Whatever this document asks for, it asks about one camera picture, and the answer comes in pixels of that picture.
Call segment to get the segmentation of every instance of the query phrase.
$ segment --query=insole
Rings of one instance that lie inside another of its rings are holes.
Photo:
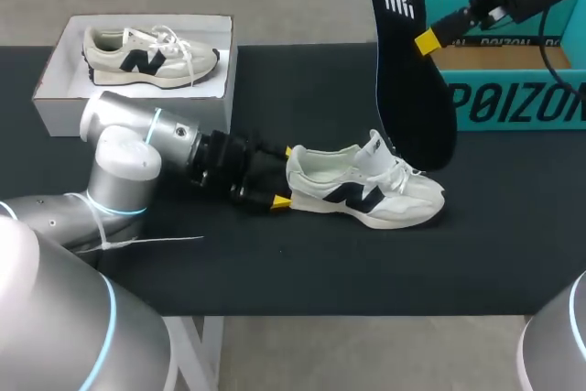
[[[445,167],[456,146],[448,86],[415,38],[426,30],[425,0],[372,0],[378,34],[376,102],[386,134],[412,167]]]

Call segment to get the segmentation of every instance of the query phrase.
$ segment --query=black cable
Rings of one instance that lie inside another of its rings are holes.
[[[551,76],[558,82],[558,84],[564,89],[564,91],[569,92],[569,93],[573,93],[576,96],[579,96],[583,101],[586,101],[586,96],[584,96],[582,93],[580,93],[576,89],[574,89],[571,86],[571,84],[567,84],[565,81],[563,81],[562,78],[556,72],[556,70],[553,68],[553,66],[551,66],[551,63],[549,62],[548,54],[546,53],[546,38],[544,35],[545,29],[546,29],[546,20],[548,19],[548,14],[549,14],[549,8],[546,8],[543,11],[543,15],[541,16],[541,22],[539,22],[538,38],[539,38],[539,53],[541,54],[541,59],[543,59],[543,62],[546,65],[546,68],[548,68],[548,71],[551,74]]]

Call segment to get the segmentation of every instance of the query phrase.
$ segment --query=shoe box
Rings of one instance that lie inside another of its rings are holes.
[[[428,23],[468,0],[426,0]],[[522,24],[508,17],[493,30],[474,29],[432,54],[450,87],[460,131],[583,130],[581,99],[558,85],[541,58],[541,15]],[[586,93],[586,0],[564,0],[549,11],[546,53],[560,77]]]
[[[180,38],[207,43],[220,52],[210,78],[192,87],[162,90],[152,84],[96,86],[82,55],[87,27],[150,29],[167,26]],[[237,45],[232,16],[202,15],[88,15],[72,16],[51,53],[38,81],[33,103],[51,136],[79,136],[88,99],[105,91],[116,92],[164,107],[200,122],[201,130],[228,133],[232,119]]]

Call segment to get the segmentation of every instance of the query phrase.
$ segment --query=shoe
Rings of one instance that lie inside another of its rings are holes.
[[[160,89],[175,89],[205,81],[217,66],[220,52],[183,40],[168,27],[154,27],[149,32],[89,27],[83,38],[83,57],[96,85],[146,82]]]
[[[296,146],[287,163],[291,208],[344,212],[374,229],[424,223],[441,211],[444,189],[391,154],[376,130],[363,148],[335,152]]]

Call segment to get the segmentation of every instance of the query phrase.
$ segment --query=black table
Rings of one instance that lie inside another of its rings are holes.
[[[92,151],[50,138],[30,97],[49,48],[0,49],[0,199],[82,190]],[[240,48],[233,131],[337,149],[378,127],[373,45]],[[586,134],[463,133],[432,176],[435,226],[372,231],[350,217],[254,217],[163,182],[146,238],[99,268],[164,315],[532,314],[586,268]]]

